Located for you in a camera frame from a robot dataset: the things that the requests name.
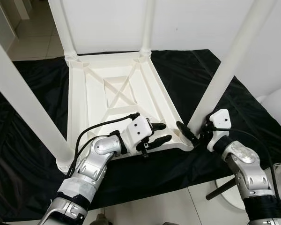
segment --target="white tile floor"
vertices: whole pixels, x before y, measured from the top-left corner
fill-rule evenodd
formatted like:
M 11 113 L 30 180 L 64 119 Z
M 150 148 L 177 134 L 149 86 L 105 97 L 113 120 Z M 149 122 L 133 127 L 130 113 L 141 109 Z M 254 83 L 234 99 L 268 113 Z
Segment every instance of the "white tile floor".
M 63 49 L 48 1 L 33 1 L 30 20 L 16 28 L 19 38 L 8 51 L 12 61 L 42 60 L 63 56 Z

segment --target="black tablecloth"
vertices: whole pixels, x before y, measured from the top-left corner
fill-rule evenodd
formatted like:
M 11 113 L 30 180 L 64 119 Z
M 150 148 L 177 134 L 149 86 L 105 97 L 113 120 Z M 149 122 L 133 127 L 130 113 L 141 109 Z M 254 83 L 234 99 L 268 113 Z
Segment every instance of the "black tablecloth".
M 209 50 L 153 51 L 151 59 L 187 123 L 220 61 Z M 14 64 L 66 138 L 69 68 L 64 59 Z M 216 109 L 220 108 L 229 110 L 233 128 L 254 134 L 269 147 L 273 161 L 281 162 L 281 127 L 236 78 Z M 264 150 L 253 139 L 233 132 L 230 136 L 257 151 L 263 168 L 268 166 Z M 172 149 L 149 155 L 111 161 L 92 209 L 231 174 L 221 158 L 203 145 L 191 152 Z M 51 153 L 0 94 L 0 218 L 40 219 L 64 177 Z

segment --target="white round object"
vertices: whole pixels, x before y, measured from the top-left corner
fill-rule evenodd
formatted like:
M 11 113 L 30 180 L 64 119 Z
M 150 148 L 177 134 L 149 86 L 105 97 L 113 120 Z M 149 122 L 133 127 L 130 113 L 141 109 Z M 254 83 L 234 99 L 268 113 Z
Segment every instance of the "white round object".
M 222 186 L 223 184 L 227 183 L 232 178 L 234 178 L 234 175 L 231 175 L 229 177 L 224 177 L 221 179 L 217 179 L 217 180 L 215 180 L 215 185 L 218 188 L 218 187 Z M 221 195 L 224 197 L 224 199 L 227 202 L 229 202 L 234 207 L 236 207 L 240 210 L 245 210 L 244 202 L 243 202 L 242 198 L 240 197 L 240 194 L 239 194 L 239 191 L 238 191 L 238 188 L 236 185 L 233 186 L 232 188 L 230 188 L 229 190 L 221 193 Z
M 263 99 L 261 105 L 281 126 L 281 89 Z

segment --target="floor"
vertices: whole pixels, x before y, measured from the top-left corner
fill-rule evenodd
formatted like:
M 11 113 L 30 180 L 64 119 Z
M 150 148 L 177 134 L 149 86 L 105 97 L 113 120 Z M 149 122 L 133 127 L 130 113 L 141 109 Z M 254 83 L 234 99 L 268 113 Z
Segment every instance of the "floor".
M 83 225 L 104 213 L 114 225 L 245 225 L 249 219 L 245 211 L 230 205 L 220 195 L 211 201 L 205 195 L 216 188 L 214 181 L 178 191 L 156 195 L 124 204 L 89 211 Z M 36 225 L 38 220 L 8 222 L 11 225 Z
M 22 20 L 15 32 L 18 40 L 8 50 L 12 61 L 43 60 L 63 56 L 63 48 L 48 1 L 34 0 L 29 20 Z
M 11 60 L 42 60 L 63 56 L 53 17 L 47 1 L 33 1 L 31 19 L 21 21 L 16 29 L 19 40 L 8 51 Z M 216 189 L 214 181 L 178 191 L 124 204 L 113 205 L 88 213 L 84 225 L 105 213 L 114 225 L 245 225 L 248 217 L 243 210 L 230 205 L 220 195 L 211 201 L 206 194 Z M 36 225 L 38 221 L 8 222 L 11 225 Z

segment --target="white wall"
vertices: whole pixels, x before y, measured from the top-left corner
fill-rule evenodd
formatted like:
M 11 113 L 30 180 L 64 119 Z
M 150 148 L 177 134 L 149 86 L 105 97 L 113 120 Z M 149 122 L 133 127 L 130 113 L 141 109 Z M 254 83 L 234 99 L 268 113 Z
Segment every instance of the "white wall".
M 5 15 L 8 17 L 13 29 L 15 30 L 21 21 L 21 17 L 14 0 L 0 0 L 0 3 L 5 11 Z
M 19 13 L 19 16 L 21 17 L 22 20 L 28 20 L 29 19 L 29 14 L 28 12 L 31 10 L 28 10 L 27 7 L 31 7 L 30 2 L 28 0 L 28 2 L 26 2 L 26 4 L 29 5 L 25 5 L 25 2 L 23 0 L 12 0 L 14 2 L 14 4 L 16 5 L 16 9 Z
M 277 1 L 236 76 L 255 97 L 281 88 L 281 0 Z
M 29 13 L 32 10 L 32 5 L 30 3 L 30 0 L 23 0 L 23 3 L 25 5 L 27 12 Z
M 145 0 L 63 0 L 77 53 L 137 51 Z M 221 60 L 252 0 L 157 0 L 153 50 L 210 49 Z M 281 87 L 281 0 L 236 76 L 254 96 Z
M 6 18 L 0 8 L 0 44 L 5 51 L 8 50 L 14 38 L 15 36 L 11 28 L 9 27 L 9 24 L 6 21 Z

